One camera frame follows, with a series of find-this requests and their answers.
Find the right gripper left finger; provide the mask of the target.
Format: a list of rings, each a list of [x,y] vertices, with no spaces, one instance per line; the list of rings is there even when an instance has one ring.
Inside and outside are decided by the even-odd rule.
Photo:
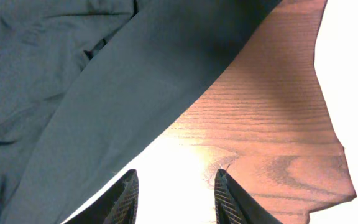
[[[67,224],[135,224],[139,199],[139,179],[128,170],[95,203],[67,221]]]

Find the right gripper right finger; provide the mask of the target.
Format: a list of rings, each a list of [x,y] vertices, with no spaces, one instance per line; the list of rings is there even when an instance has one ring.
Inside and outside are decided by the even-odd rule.
[[[215,176],[214,200],[217,224],[282,224],[224,169]]]

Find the black leggings with red waistband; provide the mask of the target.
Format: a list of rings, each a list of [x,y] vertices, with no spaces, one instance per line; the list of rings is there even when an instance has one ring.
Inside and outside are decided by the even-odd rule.
[[[0,223],[72,222],[277,4],[0,1]]]

